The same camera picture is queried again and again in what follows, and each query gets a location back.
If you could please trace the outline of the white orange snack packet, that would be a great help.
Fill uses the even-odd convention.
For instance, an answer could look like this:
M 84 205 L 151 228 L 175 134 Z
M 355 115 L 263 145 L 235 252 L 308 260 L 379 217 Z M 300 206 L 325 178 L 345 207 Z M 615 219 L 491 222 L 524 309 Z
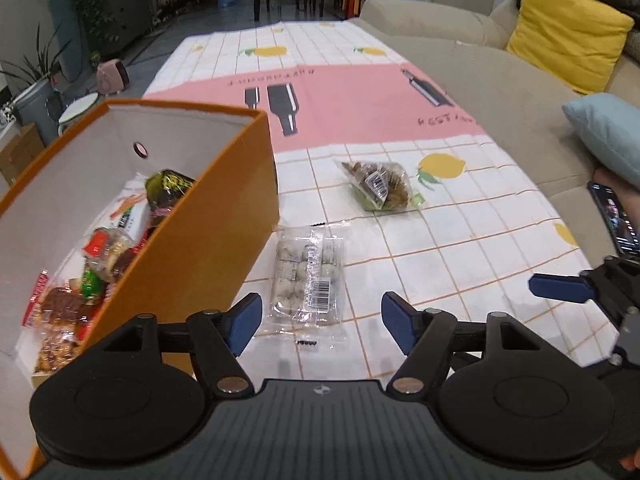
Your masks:
M 144 187 L 146 180 L 148 178 L 138 172 L 127 181 L 107 215 L 106 226 L 124 229 L 134 244 L 142 240 L 151 217 L 151 208 Z

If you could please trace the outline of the yellow cushion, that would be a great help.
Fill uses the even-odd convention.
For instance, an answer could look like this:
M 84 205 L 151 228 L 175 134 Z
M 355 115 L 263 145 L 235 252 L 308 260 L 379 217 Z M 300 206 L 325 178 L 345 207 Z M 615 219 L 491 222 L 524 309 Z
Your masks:
M 598 0 L 521 0 L 506 50 L 585 96 L 605 90 L 632 26 Z

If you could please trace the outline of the orange cardboard box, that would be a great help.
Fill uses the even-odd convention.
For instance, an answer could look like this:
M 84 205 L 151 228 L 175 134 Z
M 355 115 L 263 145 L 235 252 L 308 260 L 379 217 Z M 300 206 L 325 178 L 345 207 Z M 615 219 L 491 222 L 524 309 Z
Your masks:
M 248 107 L 107 100 L 1 202 L 1 474 L 34 466 L 48 378 L 138 312 L 227 309 L 279 218 L 269 119 Z

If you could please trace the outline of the white balls snack bag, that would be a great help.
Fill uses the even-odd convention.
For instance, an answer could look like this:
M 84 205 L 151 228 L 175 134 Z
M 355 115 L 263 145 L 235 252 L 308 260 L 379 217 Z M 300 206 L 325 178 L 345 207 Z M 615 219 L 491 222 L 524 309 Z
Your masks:
M 342 322 L 345 222 L 286 228 L 274 250 L 268 320 L 282 332 Z

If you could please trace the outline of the grey plant pot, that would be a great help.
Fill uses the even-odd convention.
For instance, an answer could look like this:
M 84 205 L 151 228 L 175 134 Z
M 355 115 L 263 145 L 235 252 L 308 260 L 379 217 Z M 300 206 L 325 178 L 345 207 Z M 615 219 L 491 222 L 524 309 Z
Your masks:
M 13 115 L 22 125 L 35 124 L 44 146 L 58 138 L 58 121 L 64 110 L 62 94 L 48 78 L 34 82 L 11 103 Z

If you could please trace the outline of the white round stool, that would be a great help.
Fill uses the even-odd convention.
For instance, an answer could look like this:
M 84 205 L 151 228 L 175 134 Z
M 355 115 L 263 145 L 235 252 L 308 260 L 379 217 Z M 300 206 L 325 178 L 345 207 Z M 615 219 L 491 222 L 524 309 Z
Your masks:
M 87 113 L 93 105 L 96 105 L 99 98 L 100 95 L 98 92 L 91 92 L 81 98 L 73 100 L 73 102 L 66 106 L 66 109 L 61 114 L 60 118 L 58 118 L 58 124 L 62 126 L 69 122 L 73 122 L 75 119 Z

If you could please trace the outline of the black smartphone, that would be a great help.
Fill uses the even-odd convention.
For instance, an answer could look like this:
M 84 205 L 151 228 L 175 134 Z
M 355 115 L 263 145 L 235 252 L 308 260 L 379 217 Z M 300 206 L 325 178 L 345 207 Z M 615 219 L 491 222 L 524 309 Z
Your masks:
M 605 223 L 616 254 L 620 258 L 639 261 L 639 237 L 616 193 L 609 186 L 589 181 L 587 190 Z

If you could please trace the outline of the brown nut snack bag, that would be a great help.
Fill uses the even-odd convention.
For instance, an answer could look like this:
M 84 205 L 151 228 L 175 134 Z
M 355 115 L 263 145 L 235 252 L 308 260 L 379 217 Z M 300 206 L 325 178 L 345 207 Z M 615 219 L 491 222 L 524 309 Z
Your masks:
M 420 192 L 414 192 L 408 174 L 397 162 L 339 162 L 348 180 L 352 196 L 371 212 L 404 211 L 425 204 Z

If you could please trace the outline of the checkered pink lemon tablecloth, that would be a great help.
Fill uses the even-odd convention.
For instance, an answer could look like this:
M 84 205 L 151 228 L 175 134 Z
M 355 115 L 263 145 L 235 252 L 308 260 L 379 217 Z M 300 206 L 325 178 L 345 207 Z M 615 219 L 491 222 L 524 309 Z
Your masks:
M 280 221 L 243 284 L 267 307 L 241 359 L 256 382 L 390 378 L 402 355 L 384 292 L 467 321 L 509 313 L 580 364 L 610 354 L 595 304 L 528 290 L 610 250 L 593 160 L 562 112 L 572 94 L 535 67 L 457 40 L 284 23 L 186 38 L 145 94 L 268 115 Z

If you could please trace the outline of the light blue cushion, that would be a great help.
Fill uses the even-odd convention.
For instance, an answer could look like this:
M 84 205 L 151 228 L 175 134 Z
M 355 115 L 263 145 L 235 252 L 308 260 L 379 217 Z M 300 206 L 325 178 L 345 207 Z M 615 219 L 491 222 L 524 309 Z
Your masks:
M 639 110 L 611 93 L 595 93 L 562 105 L 588 150 L 619 177 L 639 187 Z

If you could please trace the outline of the pink small heater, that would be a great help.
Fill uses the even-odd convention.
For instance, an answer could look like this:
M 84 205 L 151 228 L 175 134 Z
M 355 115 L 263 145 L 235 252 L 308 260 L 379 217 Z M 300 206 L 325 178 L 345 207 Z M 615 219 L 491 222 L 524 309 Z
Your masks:
M 109 96 L 129 87 L 129 75 L 122 60 L 114 58 L 96 68 L 96 88 L 102 96 Z

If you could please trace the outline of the beige sofa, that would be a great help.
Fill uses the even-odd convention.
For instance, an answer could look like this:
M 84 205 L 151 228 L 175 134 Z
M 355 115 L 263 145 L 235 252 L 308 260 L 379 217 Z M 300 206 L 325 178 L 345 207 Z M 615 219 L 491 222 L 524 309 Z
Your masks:
M 504 48 L 514 3 L 490 15 L 418 0 L 367 0 L 355 25 L 394 49 L 470 113 L 550 200 L 590 266 L 615 249 L 587 191 L 612 186 L 637 217 L 639 193 L 605 170 L 562 112 L 576 93 Z

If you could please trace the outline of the brown cardboard carton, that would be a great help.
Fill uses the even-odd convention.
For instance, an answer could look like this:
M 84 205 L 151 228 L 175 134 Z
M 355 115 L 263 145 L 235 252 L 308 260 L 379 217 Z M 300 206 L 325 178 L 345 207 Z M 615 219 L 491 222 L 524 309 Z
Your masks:
M 1 174 L 9 186 L 44 151 L 37 125 L 31 122 L 4 144 L 1 150 Z

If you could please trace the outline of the chocolate ball snack bag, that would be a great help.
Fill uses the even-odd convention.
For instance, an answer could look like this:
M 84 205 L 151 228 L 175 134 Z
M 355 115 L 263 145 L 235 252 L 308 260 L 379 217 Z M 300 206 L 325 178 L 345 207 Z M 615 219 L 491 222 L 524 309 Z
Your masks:
M 122 228 L 97 228 L 87 238 L 82 252 L 88 267 L 103 281 L 115 283 L 118 272 L 115 266 L 118 259 L 129 249 L 134 241 Z

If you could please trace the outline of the dark green cabinet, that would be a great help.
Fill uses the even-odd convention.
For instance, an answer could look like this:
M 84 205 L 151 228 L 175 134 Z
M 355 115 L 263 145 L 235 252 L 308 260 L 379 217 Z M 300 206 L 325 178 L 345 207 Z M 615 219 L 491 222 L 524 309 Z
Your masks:
M 96 46 L 104 58 L 126 50 L 152 27 L 149 0 L 104 0 L 103 10 L 110 20 Z

